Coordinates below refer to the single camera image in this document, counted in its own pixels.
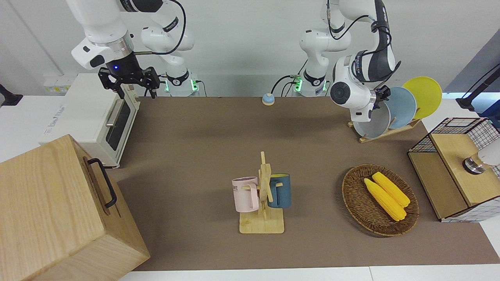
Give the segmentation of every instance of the wooden box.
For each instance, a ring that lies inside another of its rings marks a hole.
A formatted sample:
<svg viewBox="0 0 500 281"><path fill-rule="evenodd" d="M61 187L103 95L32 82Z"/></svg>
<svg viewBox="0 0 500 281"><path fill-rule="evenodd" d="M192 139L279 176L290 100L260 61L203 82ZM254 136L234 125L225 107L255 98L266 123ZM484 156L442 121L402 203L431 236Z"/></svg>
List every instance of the wooden box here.
<svg viewBox="0 0 500 281"><path fill-rule="evenodd" d="M118 185L89 160L66 135L0 163L0 280L116 281L150 257Z"/></svg>
<svg viewBox="0 0 500 281"><path fill-rule="evenodd" d="M500 214L500 179L493 170L468 173L465 158L478 152L467 134L431 133L435 152L409 152L438 219L479 222Z"/></svg>

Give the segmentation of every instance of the mug rack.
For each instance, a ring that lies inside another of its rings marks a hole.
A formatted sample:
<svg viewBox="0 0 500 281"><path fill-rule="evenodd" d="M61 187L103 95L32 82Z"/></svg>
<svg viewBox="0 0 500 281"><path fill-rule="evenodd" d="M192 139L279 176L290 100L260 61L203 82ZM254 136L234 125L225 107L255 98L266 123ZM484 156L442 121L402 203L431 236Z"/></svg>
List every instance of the mug rack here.
<svg viewBox="0 0 500 281"><path fill-rule="evenodd" d="M389 124L389 127L394 123L394 121L396 120L396 118L394 117L391 121L390 121L390 124ZM408 131L408 130L411 130L413 128L415 128L415 126L420 123L422 119L413 119L411 120L410 123L408 123L406 126L403 126L401 128L397 128L397 129L387 129L383 134L381 134L380 136L378 137L374 137L374 138L367 138L366 135L363 135L362 137L359 138L359 142L361 144L364 144L364 143L367 143L367 142L371 142L371 141L374 141L374 140L378 140L378 139L381 139L381 138L385 138L387 136L390 136L390 135L394 135L394 134L397 134L397 133L401 133L401 132L404 132L404 131ZM347 126L349 128L353 128L354 127L354 124L353 122L349 122L347 123Z"/></svg>
<svg viewBox="0 0 500 281"><path fill-rule="evenodd" d="M283 209L268 206L268 201L273 202L274 198L270 187L271 164L266 163L264 151L260 152L260 161L259 185L257 186L260 206L257 211L239 213L239 232L242 234L281 234L285 232Z"/></svg>

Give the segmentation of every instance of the woven basket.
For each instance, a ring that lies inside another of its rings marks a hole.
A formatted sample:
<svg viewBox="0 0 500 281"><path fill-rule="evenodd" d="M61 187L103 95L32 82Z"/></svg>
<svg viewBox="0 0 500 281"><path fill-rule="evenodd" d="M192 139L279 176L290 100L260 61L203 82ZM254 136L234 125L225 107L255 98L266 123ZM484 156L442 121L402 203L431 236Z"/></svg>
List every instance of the woven basket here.
<svg viewBox="0 0 500 281"><path fill-rule="evenodd" d="M384 174L408 196L410 204L404 208L403 220L393 220L368 192L363 179L371 179L376 172ZM382 166L362 164L349 170L342 182L342 196L347 210L360 225L384 237L407 233L419 219L419 204L413 190L397 174Z"/></svg>

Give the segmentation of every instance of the plate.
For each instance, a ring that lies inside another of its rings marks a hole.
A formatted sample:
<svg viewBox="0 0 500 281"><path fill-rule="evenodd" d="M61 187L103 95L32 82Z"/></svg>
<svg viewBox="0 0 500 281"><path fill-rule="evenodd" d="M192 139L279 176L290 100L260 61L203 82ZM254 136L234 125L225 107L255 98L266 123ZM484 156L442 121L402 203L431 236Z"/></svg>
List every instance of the plate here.
<svg viewBox="0 0 500 281"><path fill-rule="evenodd" d="M406 217L393 220L368 191L364 178L381 172L408 196ZM383 166L362 164L350 169L342 181L342 197L352 217L365 229L384 237L399 236L410 231L419 219L419 203L410 186L395 172Z"/></svg>
<svg viewBox="0 0 500 281"><path fill-rule="evenodd" d="M356 132L367 139L375 139L380 137L391 123L391 112L387 105L381 101L380 108L374 109L371 112L370 122L352 122Z"/></svg>
<svg viewBox="0 0 500 281"><path fill-rule="evenodd" d="M417 101L412 92L403 87L390 88L389 100L385 101L391 118L396 118L389 129L398 129L408 125L417 111Z"/></svg>
<svg viewBox="0 0 500 281"><path fill-rule="evenodd" d="M412 78L403 84L403 88L408 89L415 97L416 106L419 108L415 119L422 119L433 114L441 104L443 98L441 86L430 77Z"/></svg>

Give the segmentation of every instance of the brown tabletop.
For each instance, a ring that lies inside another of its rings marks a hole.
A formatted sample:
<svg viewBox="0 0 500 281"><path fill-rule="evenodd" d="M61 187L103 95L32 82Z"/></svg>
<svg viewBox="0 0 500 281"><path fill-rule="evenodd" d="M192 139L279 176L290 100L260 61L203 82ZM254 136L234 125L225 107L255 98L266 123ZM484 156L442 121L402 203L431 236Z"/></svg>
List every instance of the brown tabletop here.
<svg viewBox="0 0 500 281"><path fill-rule="evenodd" d="M498 263L478 223L441 223L406 152L426 130L360 144L328 97L143 98L121 168L109 174L151 253L136 270L221 270ZM240 234L231 179L257 176L260 151L289 173L283 234ZM346 172L385 166L413 189L420 219L402 236L370 235L342 200Z"/></svg>

